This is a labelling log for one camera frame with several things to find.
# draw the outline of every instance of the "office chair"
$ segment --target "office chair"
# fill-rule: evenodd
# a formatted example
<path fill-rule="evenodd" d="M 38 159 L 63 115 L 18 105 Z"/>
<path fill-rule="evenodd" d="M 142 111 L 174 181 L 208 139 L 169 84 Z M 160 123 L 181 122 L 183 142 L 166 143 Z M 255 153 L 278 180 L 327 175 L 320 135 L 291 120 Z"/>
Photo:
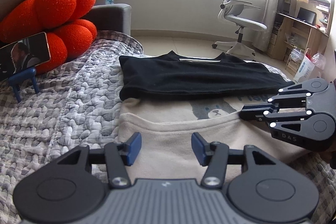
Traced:
<path fill-rule="evenodd" d="M 255 51 L 242 44 L 243 30 L 246 27 L 255 31 L 265 31 L 267 27 L 262 23 L 238 17 L 244 9 L 260 9 L 259 7 L 251 4 L 251 2 L 243 0 L 224 0 L 224 2 L 220 5 L 221 11 L 218 14 L 218 19 L 226 19 L 239 26 L 238 31 L 236 31 L 236 34 L 238 34 L 238 40 L 234 42 L 217 41 L 215 44 L 212 44 L 213 48 L 222 50 L 227 54 L 237 56 L 244 60 L 254 60 Z"/>

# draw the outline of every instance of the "plush toy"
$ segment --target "plush toy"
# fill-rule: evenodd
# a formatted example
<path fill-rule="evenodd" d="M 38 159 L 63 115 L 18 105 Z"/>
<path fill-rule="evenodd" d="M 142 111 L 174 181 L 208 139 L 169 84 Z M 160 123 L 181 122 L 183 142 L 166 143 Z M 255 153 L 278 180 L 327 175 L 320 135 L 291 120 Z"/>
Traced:
<path fill-rule="evenodd" d="M 51 60 L 36 67 L 45 73 L 83 54 L 97 36 L 90 21 L 80 19 L 96 0 L 25 0 L 0 23 L 0 40 L 12 43 L 45 31 Z"/>

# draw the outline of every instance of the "plaid fabric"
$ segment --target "plaid fabric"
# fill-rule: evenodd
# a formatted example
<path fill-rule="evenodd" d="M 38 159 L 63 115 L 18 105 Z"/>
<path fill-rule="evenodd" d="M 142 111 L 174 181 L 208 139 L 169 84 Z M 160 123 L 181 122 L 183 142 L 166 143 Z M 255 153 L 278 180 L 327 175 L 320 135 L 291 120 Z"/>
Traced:
<path fill-rule="evenodd" d="M 17 103 L 7 82 L 0 82 L 0 224 L 20 221 L 12 193 L 23 177 L 77 145 L 100 148 L 115 140 L 123 85 L 119 55 L 145 57 L 133 38 L 101 31 L 81 57 L 37 77 L 39 94 L 25 81 Z M 335 171 L 317 153 L 291 166 L 319 189 L 313 223 L 328 223 L 336 210 Z M 106 182 L 105 165 L 93 165 L 92 173 Z"/>

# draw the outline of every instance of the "man on phone screen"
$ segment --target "man on phone screen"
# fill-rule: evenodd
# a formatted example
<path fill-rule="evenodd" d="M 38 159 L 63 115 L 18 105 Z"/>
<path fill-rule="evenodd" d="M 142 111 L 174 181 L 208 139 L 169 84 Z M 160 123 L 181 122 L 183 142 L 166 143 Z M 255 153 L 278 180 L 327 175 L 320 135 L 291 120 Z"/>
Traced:
<path fill-rule="evenodd" d="M 18 42 L 14 45 L 10 55 L 15 68 L 14 73 L 19 73 L 26 68 L 32 67 L 41 62 L 39 58 L 29 52 L 28 47 L 22 42 Z"/>

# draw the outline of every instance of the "gray sofa armrest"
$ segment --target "gray sofa armrest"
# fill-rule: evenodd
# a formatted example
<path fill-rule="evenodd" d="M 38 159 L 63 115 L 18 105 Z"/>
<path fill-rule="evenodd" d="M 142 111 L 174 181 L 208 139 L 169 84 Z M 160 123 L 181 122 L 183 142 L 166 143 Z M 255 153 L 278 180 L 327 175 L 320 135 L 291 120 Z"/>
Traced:
<path fill-rule="evenodd" d="M 131 10 L 127 4 L 97 5 L 82 19 L 91 21 L 100 31 L 118 31 L 131 35 Z"/>

